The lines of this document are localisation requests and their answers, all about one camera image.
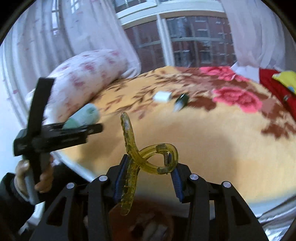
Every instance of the metal spring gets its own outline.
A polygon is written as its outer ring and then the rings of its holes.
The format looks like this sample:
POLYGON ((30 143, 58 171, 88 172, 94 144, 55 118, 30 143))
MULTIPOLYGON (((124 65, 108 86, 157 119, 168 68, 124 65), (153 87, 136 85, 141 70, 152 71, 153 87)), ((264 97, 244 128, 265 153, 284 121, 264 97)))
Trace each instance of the metal spring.
POLYGON ((163 161, 164 161, 165 166, 167 166, 168 165, 168 153, 167 152, 163 153, 163 161))

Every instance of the yellow cloth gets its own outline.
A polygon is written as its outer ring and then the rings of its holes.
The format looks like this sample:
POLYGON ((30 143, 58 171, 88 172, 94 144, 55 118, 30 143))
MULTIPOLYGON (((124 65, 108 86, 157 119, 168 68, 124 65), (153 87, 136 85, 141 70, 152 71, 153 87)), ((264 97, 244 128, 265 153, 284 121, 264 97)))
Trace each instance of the yellow cloth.
MULTIPOLYGON (((139 149, 171 143, 179 162, 193 173, 208 182, 232 182, 249 202, 296 190, 294 120, 267 89, 229 67, 167 66, 115 81, 92 102, 100 109, 104 131, 63 152, 98 176, 118 165, 126 153, 120 124, 120 113, 126 111, 139 149), (187 92, 188 106, 173 112, 175 99, 153 102, 158 91, 171 91, 174 98, 187 92)), ((151 159, 163 164, 162 155, 151 159)), ((136 195, 179 203, 170 175, 140 171, 136 195)))
POLYGON ((274 74, 272 78, 281 82, 290 91, 296 94, 296 73, 294 71, 283 71, 282 73, 274 74))

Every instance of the white wall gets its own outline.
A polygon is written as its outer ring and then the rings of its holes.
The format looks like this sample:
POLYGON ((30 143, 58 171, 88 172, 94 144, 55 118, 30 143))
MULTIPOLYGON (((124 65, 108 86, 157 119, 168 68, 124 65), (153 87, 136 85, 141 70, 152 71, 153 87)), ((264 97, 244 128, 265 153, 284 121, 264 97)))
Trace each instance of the white wall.
POLYGON ((17 117, 9 102, 2 79, 0 79, 0 179, 7 172, 14 172, 20 156, 14 157, 13 140, 21 129, 17 117))

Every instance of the red cloth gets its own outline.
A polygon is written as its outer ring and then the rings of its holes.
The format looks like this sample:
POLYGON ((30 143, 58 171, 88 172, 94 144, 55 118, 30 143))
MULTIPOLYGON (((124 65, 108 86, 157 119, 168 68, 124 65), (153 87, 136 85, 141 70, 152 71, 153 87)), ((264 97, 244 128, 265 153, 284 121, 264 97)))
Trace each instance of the red cloth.
POLYGON ((283 106, 288 110, 294 120, 296 121, 296 95, 294 95, 288 88, 282 85, 272 76, 279 72, 273 69, 260 69, 259 78, 260 84, 267 88, 273 95, 275 95, 283 106))

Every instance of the white floral pillow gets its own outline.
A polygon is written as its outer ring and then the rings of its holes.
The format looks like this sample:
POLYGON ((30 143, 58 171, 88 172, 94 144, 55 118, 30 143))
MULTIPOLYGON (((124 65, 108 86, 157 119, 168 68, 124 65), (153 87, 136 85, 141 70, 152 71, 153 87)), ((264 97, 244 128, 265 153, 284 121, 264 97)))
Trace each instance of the white floral pillow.
MULTIPOLYGON (((58 66, 48 77, 56 78, 44 113, 47 123, 64 122, 127 70, 128 61, 116 50, 86 51, 58 66)), ((34 90, 26 96, 30 105, 34 90)))

